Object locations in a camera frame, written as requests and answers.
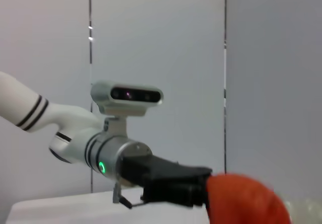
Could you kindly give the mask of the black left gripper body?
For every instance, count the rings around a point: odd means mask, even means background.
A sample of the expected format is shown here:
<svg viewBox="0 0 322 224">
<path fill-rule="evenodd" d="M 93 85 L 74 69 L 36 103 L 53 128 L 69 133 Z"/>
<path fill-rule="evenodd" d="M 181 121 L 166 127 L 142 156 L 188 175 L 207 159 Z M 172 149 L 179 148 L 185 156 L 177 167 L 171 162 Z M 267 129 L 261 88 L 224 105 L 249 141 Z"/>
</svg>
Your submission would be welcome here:
<svg viewBox="0 0 322 224">
<path fill-rule="evenodd" d="M 120 167 L 120 176 L 133 184 L 195 183 L 211 173 L 207 167 L 184 166 L 154 155 L 124 157 Z"/>
</svg>

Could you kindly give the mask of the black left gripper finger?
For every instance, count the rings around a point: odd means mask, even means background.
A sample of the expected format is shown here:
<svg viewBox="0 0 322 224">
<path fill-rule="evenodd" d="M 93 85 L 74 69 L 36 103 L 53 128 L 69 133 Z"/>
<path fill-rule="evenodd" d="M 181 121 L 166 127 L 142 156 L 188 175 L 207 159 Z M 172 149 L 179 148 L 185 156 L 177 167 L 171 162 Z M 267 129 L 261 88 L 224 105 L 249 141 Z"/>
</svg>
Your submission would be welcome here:
<svg viewBox="0 0 322 224">
<path fill-rule="evenodd" d="M 175 202 L 175 185 L 171 182 L 151 182 L 144 186 L 141 200 L 150 202 Z"/>
<path fill-rule="evenodd" d="M 186 207 L 203 206 L 209 204 L 206 181 L 208 176 L 199 177 L 196 183 L 180 183 L 176 185 L 178 204 Z"/>
</svg>

